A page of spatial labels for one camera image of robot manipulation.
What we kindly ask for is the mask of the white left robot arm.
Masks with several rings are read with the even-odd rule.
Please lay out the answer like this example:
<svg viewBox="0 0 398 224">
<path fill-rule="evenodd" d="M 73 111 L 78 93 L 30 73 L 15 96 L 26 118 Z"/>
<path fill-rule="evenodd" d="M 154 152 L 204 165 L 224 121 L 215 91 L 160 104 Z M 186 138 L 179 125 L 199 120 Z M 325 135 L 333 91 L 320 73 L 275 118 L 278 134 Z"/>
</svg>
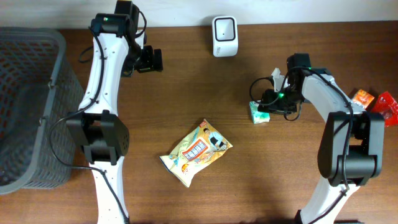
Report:
<svg viewBox="0 0 398 224">
<path fill-rule="evenodd" d="M 129 130 L 118 116 L 121 79 L 134 72 L 161 72 L 162 52 L 146 44 L 138 28 L 143 12 L 132 1 L 117 1 L 112 14 L 98 13 L 91 21 L 93 61 L 86 92 L 76 114 L 66 119 L 75 144 L 93 174 L 98 223 L 129 223 L 124 202 L 123 162 Z"/>
</svg>

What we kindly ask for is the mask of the yellow snack bag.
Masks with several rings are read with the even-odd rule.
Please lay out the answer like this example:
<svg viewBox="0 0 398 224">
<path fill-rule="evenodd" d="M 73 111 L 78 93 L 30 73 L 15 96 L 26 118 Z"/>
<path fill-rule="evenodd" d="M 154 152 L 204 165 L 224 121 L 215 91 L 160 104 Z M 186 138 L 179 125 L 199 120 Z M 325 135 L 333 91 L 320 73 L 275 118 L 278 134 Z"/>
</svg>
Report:
<svg viewBox="0 0 398 224">
<path fill-rule="evenodd" d="M 194 176 L 219 159 L 232 144 L 204 119 L 169 155 L 160 156 L 166 169 L 189 187 Z"/>
</svg>

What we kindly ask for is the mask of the teal tissue pack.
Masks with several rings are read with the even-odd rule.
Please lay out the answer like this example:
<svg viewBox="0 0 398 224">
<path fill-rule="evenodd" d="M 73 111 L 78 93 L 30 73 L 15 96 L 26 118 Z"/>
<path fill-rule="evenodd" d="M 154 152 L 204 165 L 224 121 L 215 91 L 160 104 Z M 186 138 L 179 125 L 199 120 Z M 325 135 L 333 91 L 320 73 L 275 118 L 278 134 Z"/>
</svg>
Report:
<svg viewBox="0 0 398 224">
<path fill-rule="evenodd" d="M 258 106 L 259 105 L 254 101 L 249 103 L 253 123 L 260 124 L 269 122 L 271 119 L 269 113 L 258 111 Z"/>
</svg>

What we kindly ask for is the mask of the red snack bag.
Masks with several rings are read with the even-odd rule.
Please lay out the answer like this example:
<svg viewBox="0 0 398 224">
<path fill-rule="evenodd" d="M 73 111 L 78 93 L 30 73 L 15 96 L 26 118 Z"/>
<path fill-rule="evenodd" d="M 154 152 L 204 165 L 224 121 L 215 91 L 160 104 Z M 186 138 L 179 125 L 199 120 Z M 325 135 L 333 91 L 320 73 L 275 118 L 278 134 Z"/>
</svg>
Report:
<svg viewBox="0 0 398 224">
<path fill-rule="evenodd" d="M 379 95 L 371 112 L 383 116 L 385 127 L 397 125 L 397 101 L 388 91 Z"/>
</svg>

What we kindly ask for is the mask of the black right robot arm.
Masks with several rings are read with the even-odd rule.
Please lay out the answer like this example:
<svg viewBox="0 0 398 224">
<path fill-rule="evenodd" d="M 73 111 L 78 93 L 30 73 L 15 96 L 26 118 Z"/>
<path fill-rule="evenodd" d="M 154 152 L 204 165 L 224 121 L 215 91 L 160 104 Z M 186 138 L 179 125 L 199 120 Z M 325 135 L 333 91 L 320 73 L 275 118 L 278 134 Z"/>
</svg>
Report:
<svg viewBox="0 0 398 224">
<path fill-rule="evenodd" d="M 306 53 L 287 59 L 287 73 L 275 68 L 272 88 L 255 103 L 258 111 L 300 115 L 311 103 L 325 121 L 317 154 L 320 180 L 295 223 L 334 223 L 347 200 L 381 173 L 385 121 L 354 103 L 325 68 L 315 68 Z"/>
</svg>

